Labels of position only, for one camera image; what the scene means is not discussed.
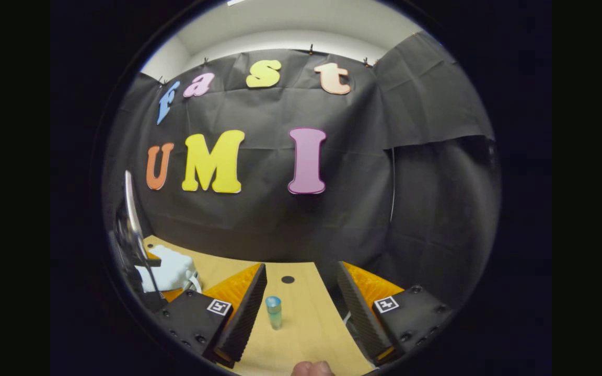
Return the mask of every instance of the white cloth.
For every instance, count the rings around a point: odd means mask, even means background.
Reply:
[[[192,290],[201,292],[199,273],[196,272],[192,257],[170,250],[164,245],[158,245],[149,252],[162,260],[161,266],[151,267],[160,291],[192,288]],[[137,266],[136,270],[143,280],[143,291],[155,291],[148,270],[144,266]]]

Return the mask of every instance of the white wall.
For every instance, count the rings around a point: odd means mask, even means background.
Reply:
[[[370,64],[374,63],[376,59],[379,59],[387,52],[385,49],[366,43],[365,41],[324,31],[264,31],[232,38],[231,40],[208,47],[203,51],[196,52],[194,57],[191,57],[182,68],[182,71],[178,73],[188,71],[193,67],[203,64],[204,57],[208,57],[208,60],[216,60],[233,53],[271,50],[275,48],[308,50],[311,43],[313,44],[312,49],[317,52],[334,53],[358,61],[363,61],[364,57],[367,57]]]
[[[174,36],[164,43],[157,52],[146,62],[141,72],[148,76],[159,79],[162,82],[171,80],[178,74],[184,72],[184,67],[189,61],[190,54],[187,47],[178,36]]]

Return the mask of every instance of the finger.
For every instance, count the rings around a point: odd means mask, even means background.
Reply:
[[[329,367],[329,363],[325,361],[315,362],[310,367],[308,376],[335,376]]]
[[[292,371],[292,376],[310,376],[310,367],[312,366],[311,362],[298,362],[296,366],[294,366],[294,370]]]

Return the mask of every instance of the fisheye lens view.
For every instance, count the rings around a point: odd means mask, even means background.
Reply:
[[[140,67],[101,200],[117,278],[185,356],[356,375],[460,314],[500,167],[461,62],[415,20],[371,0],[232,0]]]

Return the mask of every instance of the pink letter i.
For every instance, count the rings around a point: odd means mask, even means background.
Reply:
[[[320,180],[320,143],[327,134],[315,128],[294,128],[290,137],[296,143],[294,180],[287,189],[294,194],[322,193],[325,182]]]

